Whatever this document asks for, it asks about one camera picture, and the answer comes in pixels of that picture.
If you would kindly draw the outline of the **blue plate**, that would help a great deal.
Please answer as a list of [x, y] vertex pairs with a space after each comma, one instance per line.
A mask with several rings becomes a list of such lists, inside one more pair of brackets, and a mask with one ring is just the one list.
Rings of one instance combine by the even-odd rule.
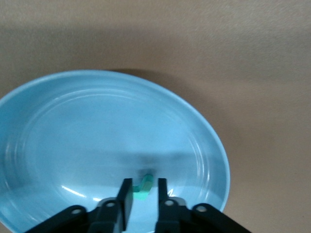
[[225, 208], [224, 147], [175, 93], [128, 74], [78, 70], [28, 82], [0, 99], [0, 223], [23, 233], [61, 210], [93, 210], [125, 178], [165, 178], [189, 207]]

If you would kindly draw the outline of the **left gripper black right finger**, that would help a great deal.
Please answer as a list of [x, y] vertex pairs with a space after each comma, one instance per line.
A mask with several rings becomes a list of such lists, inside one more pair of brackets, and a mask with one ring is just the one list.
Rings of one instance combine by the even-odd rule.
[[251, 233], [207, 203], [188, 209], [182, 198], [169, 197], [167, 180], [158, 179], [158, 220], [155, 233]]

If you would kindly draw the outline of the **teal letter r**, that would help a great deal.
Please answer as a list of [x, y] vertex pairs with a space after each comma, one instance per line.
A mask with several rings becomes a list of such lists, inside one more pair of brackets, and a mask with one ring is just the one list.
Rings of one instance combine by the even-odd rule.
[[139, 185], [133, 186], [133, 198], [137, 200], [147, 199], [154, 183], [154, 177], [151, 174], [147, 174], [143, 177]]

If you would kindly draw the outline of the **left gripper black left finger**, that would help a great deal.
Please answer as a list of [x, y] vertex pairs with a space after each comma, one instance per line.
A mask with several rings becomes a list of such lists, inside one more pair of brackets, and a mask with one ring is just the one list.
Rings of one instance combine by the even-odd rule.
[[122, 233], [133, 205], [132, 179], [124, 179], [115, 198], [101, 200], [92, 210], [70, 206], [25, 233]]

